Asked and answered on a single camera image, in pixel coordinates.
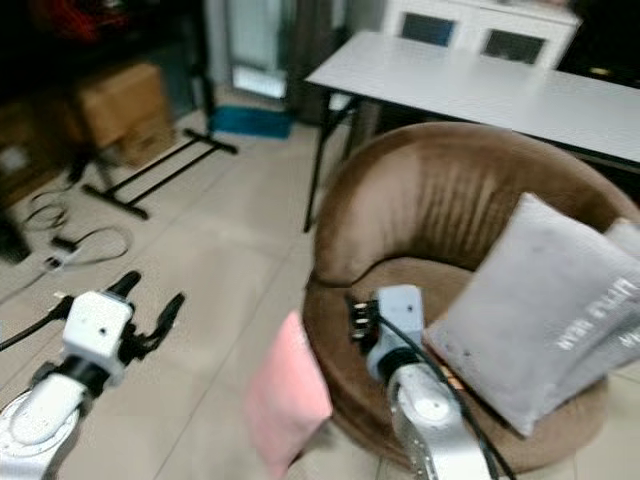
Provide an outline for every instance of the metal frame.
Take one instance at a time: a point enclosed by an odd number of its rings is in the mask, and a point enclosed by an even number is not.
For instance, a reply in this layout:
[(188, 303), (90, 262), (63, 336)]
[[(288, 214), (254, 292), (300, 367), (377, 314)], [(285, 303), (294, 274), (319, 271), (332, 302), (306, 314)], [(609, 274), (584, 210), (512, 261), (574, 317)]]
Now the metal frame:
[[(191, 76), (196, 77), (199, 80), (202, 101), (204, 104), (203, 109), (204, 109), (204, 114), (206, 118), (205, 133), (204, 134), (198, 133), (189, 128), (183, 130), (183, 133), (190, 138), (190, 140), (186, 144), (162, 156), (151, 165), (148, 165), (147, 167), (139, 170), (138, 172), (134, 173), (129, 178), (123, 180), (118, 184), (113, 183), (111, 177), (108, 175), (108, 172), (106, 171), (105, 162), (100, 158), (100, 153), (98, 149), (95, 147), (95, 145), (93, 145), (92, 156), (95, 160), (100, 176), (102, 177), (102, 181), (104, 183), (104, 190), (99, 190), (98, 188), (92, 185), (82, 186), (82, 190), (88, 195), (91, 195), (92, 197), (95, 197), (104, 202), (107, 202), (110, 205), (113, 205), (114, 207), (117, 207), (127, 213), (135, 215), (143, 220), (148, 220), (150, 218), (150, 215), (146, 210), (137, 206), (137, 204), (141, 200), (144, 200), (146, 197), (154, 193), (156, 190), (162, 188), (164, 185), (171, 182), (174, 178), (178, 177), (182, 173), (189, 170), (191, 167), (200, 163), (202, 160), (204, 160), (206, 157), (216, 152), (217, 150), (222, 150), (232, 155), (236, 155), (238, 153), (238, 148), (235, 147), (234, 145), (218, 142), (217, 140), (214, 140), (212, 138), (213, 114), (215, 112), (215, 92), (213, 88), (213, 81), (209, 77), (210, 56), (209, 56), (209, 48), (207, 45), (207, 25), (206, 25), (206, 19), (204, 14), (205, 9), (204, 9), (203, 0), (190, 1), (190, 4), (192, 4), (194, 8), (191, 9), (186, 16), (188, 20), (191, 22), (191, 24), (193, 25), (194, 51), (195, 51), (195, 57), (196, 57), (196, 60), (194, 61), (194, 64), (190, 69), (190, 74)], [(85, 130), (88, 129), (84, 116), (80, 115), (80, 117), (82, 117), (80, 119), (81, 125), (84, 126)], [(156, 167), (162, 165), (163, 163), (170, 160), (177, 154), (187, 150), (188, 148), (190, 148), (193, 145), (196, 145), (197, 143), (204, 143), (205, 145), (208, 145), (209, 148), (205, 152), (201, 153), (196, 158), (191, 160), (186, 165), (183, 165), (175, 172), (167, 175), (162, 180), (159, 180), (158, 182), (156, 182), (146, 190), (140, 192), (131, 200), (123, 201), (117, 197), (117, 193), (120, 189), (126, 187), (127, 185), (136, 181), (140, 177), (144, 176), (146, 173), (150, 172), (151, 170), (154, 170)]]

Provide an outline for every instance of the red object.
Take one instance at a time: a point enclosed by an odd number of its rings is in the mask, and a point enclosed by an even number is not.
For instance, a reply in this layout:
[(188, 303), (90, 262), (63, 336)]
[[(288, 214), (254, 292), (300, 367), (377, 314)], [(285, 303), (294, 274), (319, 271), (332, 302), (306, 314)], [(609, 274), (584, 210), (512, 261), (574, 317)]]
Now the red object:
[(122, 28), (128, 16), (102, 0), (31, 0), (38, 23), (56, 36), (93, 43), (107, 27)]

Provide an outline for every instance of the pink cloth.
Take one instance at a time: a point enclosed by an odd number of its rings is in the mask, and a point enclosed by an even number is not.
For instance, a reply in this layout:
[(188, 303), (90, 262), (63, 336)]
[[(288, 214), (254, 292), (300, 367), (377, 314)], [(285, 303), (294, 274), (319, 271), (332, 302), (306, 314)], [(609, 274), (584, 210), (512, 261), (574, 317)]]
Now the pink cloth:
[(300, 315), (291, 312), (251, 381), (245, 402), (251, 442), (274, 478), (287, 473), (331, 412), (329, 392)]

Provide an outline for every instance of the black table leg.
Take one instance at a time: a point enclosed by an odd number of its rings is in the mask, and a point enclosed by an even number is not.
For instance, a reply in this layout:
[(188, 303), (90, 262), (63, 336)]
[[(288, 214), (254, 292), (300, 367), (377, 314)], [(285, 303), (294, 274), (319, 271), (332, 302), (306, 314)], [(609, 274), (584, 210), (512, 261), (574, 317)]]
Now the black table leg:
[[(304, 233), (307, 233), (311, 229), (311, 225), (313, 224), (313, 204), (315, 203), (316, 190), (318, 189), (318, 181), (320, 176), (320, 167), (322, 166), (324, 147), (327, 143), (327, 140), (338, 127), (338, 125), (340, 125), (340, 123), (342, 123), (342, 121), (347, 117), (349, 112), (356, 108), (360, 103), (360, 97), (354, 96), (351, 98), (351, 100), (349, 100), (347, 105), (345, 105), (342, 110), (331, 115), (331, 93), (331, 90), (326, 89), (324, 94), (322, 95), (322, 121), (320, 123), (320, 133), (318, 135), (316, 158), (313, 164), (313, 174), (311, 175), (311, 185), (309, 186), (309, 201), (307, 202), (307, 213), (305, 215), (304, 227), (302, 229)], [(352, 142), (352, 132), (350, 132), (349, 138), (347, 139), (345, 152), (349, 152), (351, 150)]]
[(351, 126), (349, 128), (349, 135), (347, 136), (347, 141), (344, 144), (344, 150), (342, 151), (341, 160), (344, 162), (349, 155), (351, 155), (351, 150), (353, 149), (353, 137), (354, 137), (354, 122), (358, 118), (358, 109), (360, 108), (360, 98), (355, 97), (355, 101), (353, 103), (353, 115), (351, 115)]
[(322, 166), (322, 158), (324, 157), (324, 147), (329, 137), (329, 127), (331, 118), (331, 91), (326, 90), (322, 95), (322, 121), (320, 123), (320, 132), (318, 133), (318, 146), (316, 148), (316, 157), (313, 163), (313, 174), (311, 175), (311, 184), (309, 185), (309, 200), (307, 201), (307, 213), (304, 218), (303, 232), (307, 233), (311, 229), (313, 223), (313, 204), (316, 198), (316, 190), (318, 189), (318, 177), (320, 175), (320, 167)]

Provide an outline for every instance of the white table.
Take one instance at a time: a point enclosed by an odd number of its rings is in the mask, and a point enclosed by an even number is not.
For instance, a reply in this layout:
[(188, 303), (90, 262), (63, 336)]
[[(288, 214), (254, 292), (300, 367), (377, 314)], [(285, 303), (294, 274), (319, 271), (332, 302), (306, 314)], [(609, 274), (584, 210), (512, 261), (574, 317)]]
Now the white table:
[[(355, 35), (307, 81), (324, 87), (326, 99), (305, 232), (324, 144), (361, 99), (508, 128), (640, 168), (640, 92), (633, 88), (373, 32)], [(353, 98), (332, 118), (333, 92)]]

